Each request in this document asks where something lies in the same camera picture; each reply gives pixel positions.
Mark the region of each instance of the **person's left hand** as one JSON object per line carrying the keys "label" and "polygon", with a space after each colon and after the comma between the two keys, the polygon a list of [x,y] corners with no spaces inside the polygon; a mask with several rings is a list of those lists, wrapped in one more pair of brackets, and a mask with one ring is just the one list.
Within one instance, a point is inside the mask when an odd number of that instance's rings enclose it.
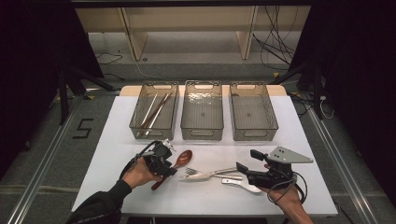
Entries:
{"label": "person's left hand", "polygon": [[125,172],[122,179],[131,187],[142,186],[151,180],[161,181],[163,178],[160,175],[152,173],[146,165],[143,158],[137,159],[137,163],[133,164],[131,168]]}

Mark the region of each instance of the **red spoon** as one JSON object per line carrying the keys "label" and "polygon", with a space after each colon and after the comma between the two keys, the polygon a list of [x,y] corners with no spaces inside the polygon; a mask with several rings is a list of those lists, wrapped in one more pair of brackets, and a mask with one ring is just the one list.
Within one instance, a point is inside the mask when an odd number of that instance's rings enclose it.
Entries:
{"label": "red spoon", "polygon": [[[191,157],[192,157],[192,151],[191,150],[185,150],[184,152],[182,152],[178,157],[177,157],[177,160],[176,160],[176,163],[175,163],[175,165],[174,165],[174,168],[178,168],[178,167],[180,167],[180,166],[184,166],[184,165],[186,165],[187,163],[189,163],[189,161],[191,160]],[[163,183],[163,181],[165,181],[165,179],[167,178],[167,176],[166,177],[163,177],[163,180],[162,181],[159,181],[159,182],[157,182],[157,183],[155,183],[152,187],[151,187],[151,189],[152,190],[156,190],[162,183]]]}

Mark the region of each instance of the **black sleeve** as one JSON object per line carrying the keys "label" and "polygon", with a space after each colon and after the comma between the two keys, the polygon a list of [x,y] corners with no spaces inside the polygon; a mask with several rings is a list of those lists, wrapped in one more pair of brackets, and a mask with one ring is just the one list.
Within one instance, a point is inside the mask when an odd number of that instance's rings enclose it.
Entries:
{"label": "black sleeve", "polygon": [[96,192],[85,200],[66,221],[71,223],[120,223],[123,199],[132,192],[131,187],[118,180],[108,192]]}

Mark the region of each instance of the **gray carpet floor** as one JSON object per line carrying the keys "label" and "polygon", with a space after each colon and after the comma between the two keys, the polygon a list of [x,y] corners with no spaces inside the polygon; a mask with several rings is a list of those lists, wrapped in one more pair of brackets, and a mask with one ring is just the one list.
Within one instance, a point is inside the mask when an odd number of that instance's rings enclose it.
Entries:
{"label": "gray carpet floor", "polygon": [[[101,67],[105,74],[113,74],[123,78],[121,80],[112,75],[105,75],[104,81],[116,87],[139,85],[144,80],[158,79],[158,77],[179,80],[180,83],[188,79],[214,79],[213,77],[223,81],[223,83],[241,79],[269,82],[274,79],[274,70],[260,63],[140,64],[141,72],[155,77],[142,76],[132,63],[103,64]],[[297,91],[295,81],[298,78],[296,76],[288,80],[288,83],[284,85],[285,89],[287,91]],[[88,81],[84,81],[84,84],[87,88],[96,87]],[[116,97],[116,94],[102,93],[100,91],[88,92],[86,95],[92,97],[85,98],[77,106],[76,114],[37,195],[34,197],[33,203],[28,209],[23,223],[63,223],[71,214],[71,207],[77,197],[78,189],[88,170],[92,155],[106,123],[107,115]],[[295,108],[296,113],[304,112],[302,105],[297,102],[295,103]],[[49,148],[52,138],[60,128],[60,112],[60,102],[54,99],[46,117],[42,120],[31,139],[30,149],[20,153],[1,180],[0,223],[7,223],[14,206],[23,194],[25,187],[31,181],[32,176],[34,176],[36,168]],[[85,134],[85,132],[78,131],[78,125],[82,119],[89,119],[84,122],[84,125],[86,125],[84,127],[91,128],[91,131],[87,138],[78,139],[76,136]],[[347,216],[354,223],[363,223],[309,112],[301,115],[300,121],[332,198],[346,213],[344,214],[340,210],[339,215],[336,217],[313,217],[315,223],[349,223]],[[347,167],[373,209],[378,223],[395,223],[395,207],[375,181],[364,159],[356,153],[356,148],[342,123],[336,116],[332,119],[324,119],[323,122],[332,135],[342,157],[347,161]],[[283,219],[283,217],[268,217],[268,223],[282,223]]]}

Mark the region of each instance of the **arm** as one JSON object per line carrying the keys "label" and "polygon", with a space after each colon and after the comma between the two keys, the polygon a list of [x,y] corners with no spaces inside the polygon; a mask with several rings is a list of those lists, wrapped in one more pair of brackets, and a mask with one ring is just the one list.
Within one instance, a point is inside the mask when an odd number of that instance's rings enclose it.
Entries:
{"label": "arm", "polygon": [[[269,190],[260,188],[265,192],[269,192],[271,199],[276,202],[283,194],[285,194],[285,189]],[[309,215],[305,212],[303,205],[300,202],[300,197],[297,192],[297,188],[291,186],[291,188],[286,192],[286,194],[276,202],[276,204],[282,209],[285,216],[290,219],[295,224],[310,224],[314,223]]]}
{"label": "arm", "polygon": [[159,175],[153,174],[143,158],[125,172],[122,179],[108,192],[96,192],[82,203],[66,223],[120,223],[123,199],[132,189],[142,186],[151,180],[161,181]]}

